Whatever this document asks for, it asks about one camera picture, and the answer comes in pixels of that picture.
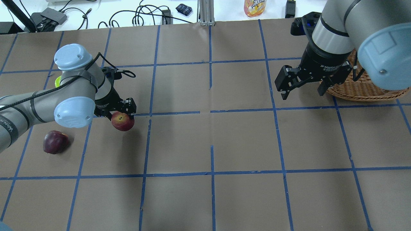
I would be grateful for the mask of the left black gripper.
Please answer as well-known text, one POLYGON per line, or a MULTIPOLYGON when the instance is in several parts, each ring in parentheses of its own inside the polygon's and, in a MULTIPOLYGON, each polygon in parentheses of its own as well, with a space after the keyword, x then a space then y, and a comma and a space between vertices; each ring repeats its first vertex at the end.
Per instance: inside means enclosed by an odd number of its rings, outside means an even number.
POLYGON ((119 111, 135 117, 137 106, 133 98, 122 99, 117 91, 112 88, 109 93, 95 101, 94 115, 97 117, 112 117, 112 112, 119 111))

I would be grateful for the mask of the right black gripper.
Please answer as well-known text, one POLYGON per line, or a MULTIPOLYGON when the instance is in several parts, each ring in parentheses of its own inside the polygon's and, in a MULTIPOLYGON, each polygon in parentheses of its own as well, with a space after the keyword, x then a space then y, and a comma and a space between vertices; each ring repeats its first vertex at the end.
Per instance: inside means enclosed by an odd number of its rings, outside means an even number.
POLYGON ((324 96, 329 88, 343 83, 353 69, 348 63, 348 55, 331 54, 309 42, 297 68, 282 66, 275 79, 276 90, 281 93, 282 99, 286 100, 295 88, 305 83, 321 81, 318 94, 324 96))

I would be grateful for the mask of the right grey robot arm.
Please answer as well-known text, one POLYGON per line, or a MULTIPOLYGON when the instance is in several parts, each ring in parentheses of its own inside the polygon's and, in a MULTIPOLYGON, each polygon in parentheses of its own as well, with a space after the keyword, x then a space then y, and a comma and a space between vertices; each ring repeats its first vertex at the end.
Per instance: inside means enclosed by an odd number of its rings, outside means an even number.
POLYGON ((298 67, 281 68, 276 90, 286 100, 295 88, 320 82, 323 96, 354 69, 352 51, 377 87, 409 88, 410 10, 409 0, 328 0, 322 12, 295 18, 291 35, 306 36, 308 43, 298 67))

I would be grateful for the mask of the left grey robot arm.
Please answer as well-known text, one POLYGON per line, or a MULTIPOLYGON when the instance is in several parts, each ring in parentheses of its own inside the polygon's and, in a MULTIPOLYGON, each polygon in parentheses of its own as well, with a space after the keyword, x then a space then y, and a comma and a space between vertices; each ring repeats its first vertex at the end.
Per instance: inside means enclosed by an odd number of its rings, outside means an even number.
POLYGON ((67 128, 82 128, 91 124, 94 116, 111 119, 111 112, 129 116, 136 114, 133 98, 122 99, 114 81, 128 70, 113 64, 100 67, 99 57, 80 44, 68 44, 56 51, 54 63, 62 71, 59 86, 50 90, 1 97, 0 149, 12 146, 27 130, 37 124, 55 121, 67 128))

